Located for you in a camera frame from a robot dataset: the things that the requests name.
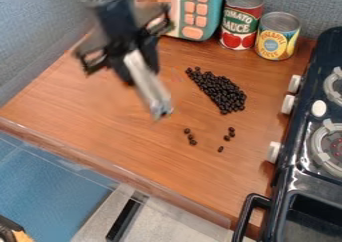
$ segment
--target tin can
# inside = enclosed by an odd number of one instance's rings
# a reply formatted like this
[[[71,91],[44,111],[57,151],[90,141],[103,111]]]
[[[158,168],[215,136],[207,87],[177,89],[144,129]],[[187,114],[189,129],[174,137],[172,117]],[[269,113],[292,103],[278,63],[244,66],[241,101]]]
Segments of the tin can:
[[[263,8],[264,0],[226,0],[221,44],[234,50],[253,47]]]
[[[285,60],[295,50],[300,21],[292,14],[272,12],[260,20],[255,51],[268,60]]]

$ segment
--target can label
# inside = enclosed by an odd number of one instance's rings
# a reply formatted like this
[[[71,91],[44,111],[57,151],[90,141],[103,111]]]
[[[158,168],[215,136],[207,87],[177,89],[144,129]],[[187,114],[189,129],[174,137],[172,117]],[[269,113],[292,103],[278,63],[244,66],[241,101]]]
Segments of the can label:
[[[260,25],[255,50],[261,57],[266,59],[284,60],[293,55],[298,36],[299,29],[280,33],[267,30]]]
[[[223,46],[234,50],[243,50],[254,46],[262,7],[252,11],[257,17],[248,13],[247,10],[225,6],[220,39]]]
[[[231,33],[251,34],[256,31],[258,19],[237,9],[225,8],[222,27]]]

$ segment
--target oven door handle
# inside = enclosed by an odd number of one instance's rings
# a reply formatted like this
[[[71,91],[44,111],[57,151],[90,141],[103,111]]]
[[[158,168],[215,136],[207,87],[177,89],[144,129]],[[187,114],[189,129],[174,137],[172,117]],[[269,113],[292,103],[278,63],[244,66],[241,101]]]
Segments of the oven door handle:
[[[251,218],[254,208],[269,209],[271,200],[259,194],[249,194],[243,204],[238,223],[232,238],[232,242],[242,242],[246,233],[249,219]]]

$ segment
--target toy stove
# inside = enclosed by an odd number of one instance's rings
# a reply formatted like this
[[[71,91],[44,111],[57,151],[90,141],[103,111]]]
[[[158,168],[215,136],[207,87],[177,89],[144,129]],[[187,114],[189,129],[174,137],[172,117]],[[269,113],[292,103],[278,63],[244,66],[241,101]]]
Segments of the toy stove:
[[[272,198],[247,197],[233,240],[254,208],[266,210],[258,241],[342,241],[342,27],[324,32],[303,77],[293,76],[282,113],[291,114],[276,164]]]

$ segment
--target gray wall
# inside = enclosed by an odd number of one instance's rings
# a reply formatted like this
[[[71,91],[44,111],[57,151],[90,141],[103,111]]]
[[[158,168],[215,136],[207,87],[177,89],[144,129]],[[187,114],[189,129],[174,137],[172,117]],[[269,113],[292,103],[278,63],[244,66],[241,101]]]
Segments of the gray wall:
[[[0,0],[0,106],[91,24],[78,0]]]
[[[302,36],[317,38],[321,32],[342,26],[342,0],[265,0],[266,12],[285,11],[302,22]]]

